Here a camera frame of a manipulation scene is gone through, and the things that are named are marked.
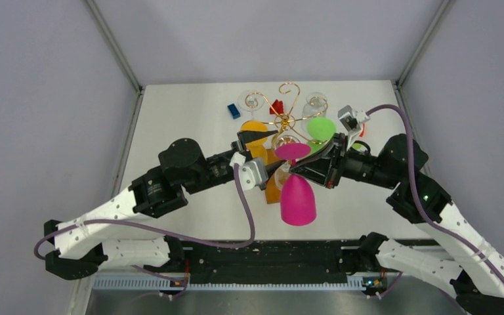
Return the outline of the orange plastic goblet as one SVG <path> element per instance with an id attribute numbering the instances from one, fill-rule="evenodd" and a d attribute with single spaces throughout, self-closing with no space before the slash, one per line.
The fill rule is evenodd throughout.
<path id="1" fill-rule="evenodd" d="M 268 127 L 259 121 L 249 120 L 249 121 L 246 121 L 240 127 L 240 130 L 241 131 L 265 132 L 268 130 Z M 255 140 L 253 142 L 247 143 L 246 146 L 247 146 L 247 149 L 251 152 L 251 155 L 253 158 L 262 158 L 264 164 L 268 165 L 268 152 L 264 146 L 265 142 L 266 142 L 266 139 L 262 138 L 260 140 Z"/>

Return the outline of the green plastic goblet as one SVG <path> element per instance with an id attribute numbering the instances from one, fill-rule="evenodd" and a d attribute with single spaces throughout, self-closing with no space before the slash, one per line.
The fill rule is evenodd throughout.
<path id="1" fill-rule="evenodd" d="M 335 123 L 326 117 L 314 117 L 307 125 L 307 132 L 312 140 L 307 142 L 310 147 L 309 155 L 320 151 L 336 133 Z"/>

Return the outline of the clear tall flute glass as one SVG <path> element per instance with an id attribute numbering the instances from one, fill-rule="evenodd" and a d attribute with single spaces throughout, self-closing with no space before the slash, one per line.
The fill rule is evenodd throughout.
<path id="1" fill-rule="evenodd" d="M 255 114 L 264 106 L 265 102 L 261 92 L 246 90 L 239 95 L 237 105 L 241 111 L 247 112 L 248 121 L 255 121 Z"/>

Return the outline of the clear stemmed wine glass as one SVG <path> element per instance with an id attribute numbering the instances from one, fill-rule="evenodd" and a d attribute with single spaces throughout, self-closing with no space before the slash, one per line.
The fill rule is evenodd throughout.
<path id="1" fill-rule="evenodd" d="M 276 188 L 281 191 L 288 180 L 291 163 L 295 161 L 300 153 L 299 141 L 291 135 L 284 135 L 275 141 L 275 155 L 283 161 L 274 173 L 274 182 Z"/>

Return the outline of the gold wire wine glass rack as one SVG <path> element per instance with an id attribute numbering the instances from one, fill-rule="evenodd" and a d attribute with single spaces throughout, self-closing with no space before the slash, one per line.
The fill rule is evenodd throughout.
<path id="1" fill-rule="evenodd" d="M 275 155 L 275 141 L 284 135 L 291 135 L 294 136 L 295 138 L 298 139 L 299 142 L 304 142 L 307 144 L 309 140 L 312 140 L 310 136 L 306 134 L 306 131 L 300 131 L 299 127 L 306 127 L 309 121 L 307 121 L 305 124 L 302 122 L 302 112 L 299 112 L 297 114 L 293 113 L 294 108 L 296 107 L 296 104 L 298 103 L 301 95 L 301 88 L 298 86 L 298 84 L 293 83 L 293 82 L 287 82 L 283 83 L 279 86 L 278 88 L 279 93 L 282 96 L 285 95 L 290 95 L 291 93 L 295 92 L 295 99 L 291 103 L 290 106 L 286 106 L 284 103 L 284 113 L 282 115 L 273 115 L 274 117 L 270 121 L 261 121 L 259 119 L 255 119 L 255 121 L 259 121 L 263 124 L 265 124 L 268 127 L 268 131 L 272 130 L 277 130 L 278 133 L 266 138 L 266 142 L 264 144 L 265 148 L 267 149 L 268 152 L 268 164 L 271 163 L 276 163 L 276 162 L 282 162 L 284 163 L 280 158 L 276 157 Z M 274 102 L 269 101 L 267 96 L 264 95 L 265 99 L 265 104 L 262 108 L 270 108 L 270 105 Z M 275 182 L 274 182 L 274 174 L 270 175 L 270 178 L 268 179 L 266 183 L 266 189 L 263 190 L 264 196 L 266 203 L 269 205 L 272 204 L 277 204 L 280 202 L 280 193 L 276 188 Z"/>

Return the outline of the pink plastic goblet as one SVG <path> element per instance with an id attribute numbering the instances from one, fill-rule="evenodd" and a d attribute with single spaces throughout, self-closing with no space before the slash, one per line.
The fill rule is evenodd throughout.
<path id="1" fill-rule="evenodd" d="M 310 151 L 307 144 L 289 143 L 277 148 L 276 155 L 294 166 L 298 159 L 306 157 Z M 281 219 L 290 226 L 306 226 L 317 217 L 315 195 L 306 179 L 291 171 L 289 174 L 280 194 Z"/>

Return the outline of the clear short wine glass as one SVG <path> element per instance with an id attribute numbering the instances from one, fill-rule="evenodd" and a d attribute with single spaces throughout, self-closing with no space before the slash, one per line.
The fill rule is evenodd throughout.
<path id="1" fill-rule="evenodd" d="M 325 117 L 327 112 L 327 97 L 320 92 L 310 93 L 306 96 L 306 104 L 303 106 L 302 122 L 305 124 L 307 121 L 315 117 Z"/>

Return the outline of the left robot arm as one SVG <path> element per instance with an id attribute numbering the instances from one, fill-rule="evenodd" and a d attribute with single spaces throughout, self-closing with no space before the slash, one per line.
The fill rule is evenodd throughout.
<path id="1" fill-rule="evenodd" d="M 125 227 L 151 231 L 147 222 L 187 205 L 195 194 L 234 182 L 241 200 L 245 191 L 263 187 L 276 165 L 252 157 L 247 145 L 270 136 L 268 131 L 240 131 L 225 152 L 205 157 L 191 138 L 180 138 L 159 153 L 159 165 L 138 177 L 101 206 L 80 217 L 44 225 L 43 240 L 54 249 L 41 256 L 47 272 L 78 280 L 105 269 L 164 266 L 176 271 L 184 263 L 186 236 L 155 228 L 153 240 L 121 239 Z"/>

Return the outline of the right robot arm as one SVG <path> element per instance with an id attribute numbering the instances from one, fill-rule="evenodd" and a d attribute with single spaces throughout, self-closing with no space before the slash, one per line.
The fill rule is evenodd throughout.
<path id="1" fill-rule="evenodd" d="M 335 135 L 290 171 L 325 188 L 342 178 L 388 188 L 387 203 L 448 253 L 439 259 L 388 236 L 371 232 L 360 238 L 351 272 L 379 267 L 405 272 L 451 297 L 468 314 L 504 314 L 504 256 L 464 218 L 452 197 L 421 172 L 428 156 L 404 134 L 392 136 L 377 156 L 346 149 Z"/>

